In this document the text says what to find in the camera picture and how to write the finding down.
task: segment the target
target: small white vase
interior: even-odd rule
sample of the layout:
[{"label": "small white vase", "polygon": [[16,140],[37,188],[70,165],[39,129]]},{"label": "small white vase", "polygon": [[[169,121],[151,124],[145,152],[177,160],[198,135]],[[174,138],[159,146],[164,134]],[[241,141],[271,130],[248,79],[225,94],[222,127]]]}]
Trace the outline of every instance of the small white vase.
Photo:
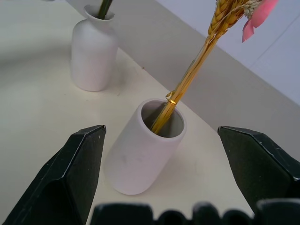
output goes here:
[{"label": "small white vase", "polygon": [[105,177],[123,194],[136,195],[147,190],[186,133],[186,121],[177,108],[159,135],[149,130],[164,103],[160,99],[141,103],[104,161]]},{"label": "small white vase", "polygon": [[105,20],[96,18],[99,7],[84,8],[87,19],[73,30],[71,76],[83,90],[100,91],[107,87],[118,50],[118,39],[109,22],[114,14],[108,12]]}]

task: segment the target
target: vase neck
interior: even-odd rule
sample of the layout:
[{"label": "vase neck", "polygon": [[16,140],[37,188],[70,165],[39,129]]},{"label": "vase neck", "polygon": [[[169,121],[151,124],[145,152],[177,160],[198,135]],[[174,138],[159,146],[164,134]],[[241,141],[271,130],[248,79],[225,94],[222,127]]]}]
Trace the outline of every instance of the vase neck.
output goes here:
[{"label": "vase neck", "polygon": [[84,11],[88,21],[90,21],[96,29],[110,29],[109,23],[113,20],[114,13],[108,11],[108,13],[105,16],[105,19],[101,20],[97,18],[99,7],[87,5],[84,7]]}]

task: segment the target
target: pink ribbon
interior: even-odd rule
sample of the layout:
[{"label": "pink ribbon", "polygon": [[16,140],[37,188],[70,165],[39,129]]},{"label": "pink ribbon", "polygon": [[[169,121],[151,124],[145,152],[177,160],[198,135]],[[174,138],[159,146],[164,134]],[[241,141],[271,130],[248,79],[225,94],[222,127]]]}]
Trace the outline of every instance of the pink ribbon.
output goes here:
[{"label": "pink ribbon", "polygon": [[262,0],[254,10],[252,17],[243,28],[242,42],[248,40],[254,34],[254,28],[258,28],[268,18],[279,0]]}]

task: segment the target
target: table surface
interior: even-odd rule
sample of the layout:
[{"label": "table surface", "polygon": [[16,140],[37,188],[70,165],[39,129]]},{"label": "table surface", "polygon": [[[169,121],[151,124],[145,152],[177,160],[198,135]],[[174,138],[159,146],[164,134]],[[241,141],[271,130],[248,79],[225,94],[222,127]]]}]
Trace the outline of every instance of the table surface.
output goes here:
[{"label": "table surface", "polygon": [[[70,79],[70,40],[82,19],[65,2],[0,2],[0,222],[72,133],[105,124],[105,158],[137,106],[168,93],[122,50],[108,89],[77,88]],[[156,218],[166,209],[190,217],[197,201],[209,201],[220,213],[229,208],[252,213],[216,131],[183,103],[178,107],[187,133],[155,183],[127,196],[113,190],[100,171],[93,206],[142,202],[153,207]]]}]

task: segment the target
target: golden straw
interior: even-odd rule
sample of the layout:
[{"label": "golden straw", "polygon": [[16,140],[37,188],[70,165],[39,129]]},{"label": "golden straw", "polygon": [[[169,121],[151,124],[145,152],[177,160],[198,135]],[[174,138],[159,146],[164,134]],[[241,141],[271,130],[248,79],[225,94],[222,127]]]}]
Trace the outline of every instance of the golden straw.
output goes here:
[{"label": "golden straw", "polygon": [[208,37],[204,46],[196,59],[187,69],[181,82],[174,91],[171,91],[166,98],[168,99],[163,110],[154,121],[151,131],[158,134],[164,124],[169,120],[176,105],[189,88],[193,79],[196,77],[200,67],[216,45],[217,41],[232,27],[243,15],[244,7],[247,4],[257,4],[259,0],[218,0],[214,16],[208,30]]}]

